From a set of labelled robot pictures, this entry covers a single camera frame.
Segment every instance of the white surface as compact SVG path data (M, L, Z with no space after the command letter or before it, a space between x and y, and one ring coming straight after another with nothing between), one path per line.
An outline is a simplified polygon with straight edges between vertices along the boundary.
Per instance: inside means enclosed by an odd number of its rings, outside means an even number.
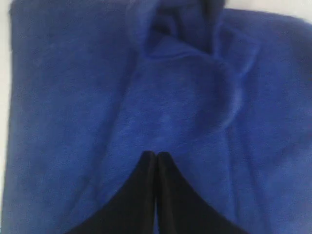
M0 0L0 201L2 200L1 187L5 165L10 90L8 6L8 0ZM298 16L312 22L312 0L230 0L228 7L272 11Z

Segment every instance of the fuzzy texture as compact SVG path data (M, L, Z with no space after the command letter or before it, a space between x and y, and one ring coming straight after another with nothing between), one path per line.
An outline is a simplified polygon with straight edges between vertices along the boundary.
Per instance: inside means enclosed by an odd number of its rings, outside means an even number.
M246 231L312 233L312 26L185 2L12 3L4 234L77 226L146 150Z

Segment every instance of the blue fleece fabric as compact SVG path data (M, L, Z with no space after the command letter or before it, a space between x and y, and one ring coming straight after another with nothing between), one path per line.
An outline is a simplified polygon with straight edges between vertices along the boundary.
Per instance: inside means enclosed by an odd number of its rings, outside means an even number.
M145 150L252 234L312 233L312 26L223 4L13 2L2 233L65 233Z

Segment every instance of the black object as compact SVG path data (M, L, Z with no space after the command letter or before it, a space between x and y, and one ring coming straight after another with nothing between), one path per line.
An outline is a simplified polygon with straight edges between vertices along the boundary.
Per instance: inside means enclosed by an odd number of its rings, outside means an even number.
M67 234L247 234L209 206L169 153L144 152L112 200Z

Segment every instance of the blue blanket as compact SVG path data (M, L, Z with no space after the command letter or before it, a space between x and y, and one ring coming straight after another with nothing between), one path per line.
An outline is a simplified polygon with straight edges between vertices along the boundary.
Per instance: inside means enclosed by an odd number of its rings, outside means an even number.
M312 233L312 26L223 5L12 3L3 234L69 231L146 150L249 233Z

